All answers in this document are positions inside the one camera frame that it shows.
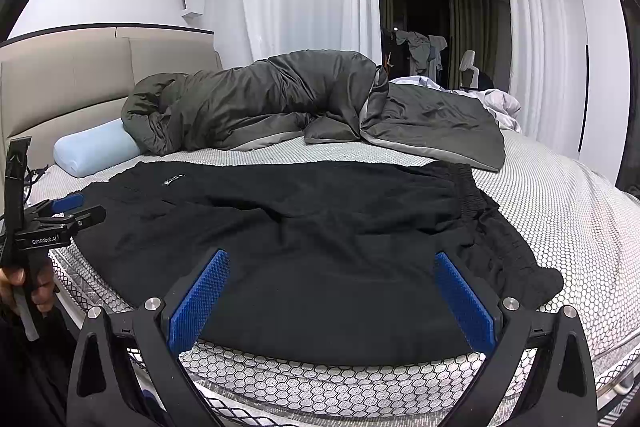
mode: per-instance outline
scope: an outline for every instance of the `blue textured pad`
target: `blue textured pad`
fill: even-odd
[[[474,351],[490,355],[496,346],[494,321],[449,257],[436,255],[434,275],[466,341]]]
[[[169,321],[167,345],[174,356],[198,340],[229,277],[229,254],[218,250]]]
[[[51,213],[62,214],[72,208],[78,208],[84,204],[84,196],[82,194],[71,194],[66,198],[51,201]]]

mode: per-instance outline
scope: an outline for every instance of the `white chair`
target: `white chair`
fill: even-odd
[[[478,75],[480,74],[480,70],[474,66],[474,60],[476,60],[476,52],[473,50],[467,50],[464,55],[462,55],[462,60],[460,60],[460,71],[471,70],[474,72],[474,77],[471,80],[469,89],[478,89]]]

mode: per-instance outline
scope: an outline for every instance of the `dark headboard trim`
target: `dark headboard trim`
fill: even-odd
[[[143,23],[132,23],[132,22],[122,22],[122,23],[105,22],[105,23],[94,23],[94,24],[75,24],[72,26],[57,26],[56,28],[47,28],[45,30],[38,30],[36,32],[25,33],[24,35],[18,35],[13,39],[0,42],[0,48],[4,46],[8,46],[9,44],[13,44],[14,42],[23,41],[26,39],[30,39],[32,37],[39,37],[41,35],[66,32],[70,30],[86,30],[90,28],[157,28],[160,30],[180,30],[183,32],[195,32],[195,33],[205,33],[205,34],[213,35],[213,31],[201,30],[198,28],[189,28],[188,26],[168,26],[164,24],[143,24]]]

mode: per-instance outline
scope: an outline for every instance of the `bed sheet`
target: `bed sheet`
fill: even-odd
[[[555,312],[569,303],[576,307],[601,387],[615,378],[621,358],[630,365],[640,357],[638,339],[629,338],[640,328],[640,205],[578,162],[515,132],[502,133],[504,167],[497,173],[474,169],[476,184],[500,204],[540,266],[562,272],[564,288],[542,309]],[[320,160],[405,166],[431,161],[362,142],[305,145],[297,138],[251,152],[207,149],[139,156],[82,179],[52,166],[33,187],[32,200],[62,197],[91,182],[107,181],[138,161],[240,165]],[[85,311],[94,304],[113,311],[129,309],[75,245],[52,251],[52,258],[66,290]],[[494,423],[513,408],[533,356],[534,350],[523,354]],[[607,365],[611,356],[618,360],[617,366]],[[354,417],[394,422],[406,421],[407,415],[414,415],[416,425],[436,425],[471,381],[483,355],[401,367],[326,367],[198,343],[181,360],[192,378],[212,393],[212,407],[251,425],[309,423],[312,418],[315,425],[334,426]],[[242,408],[237,414],[238,408],[229,401],[263,411],[266,420],[256,423],[255,415]]]

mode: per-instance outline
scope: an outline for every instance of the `bed frame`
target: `bed frame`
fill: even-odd
[[[178,26],[62,26],[0,43],[0,194],[11,139],[33,137],[29,166],[44,167],[58,138],[119,118],[146,76],[221,69],[213,32]]]

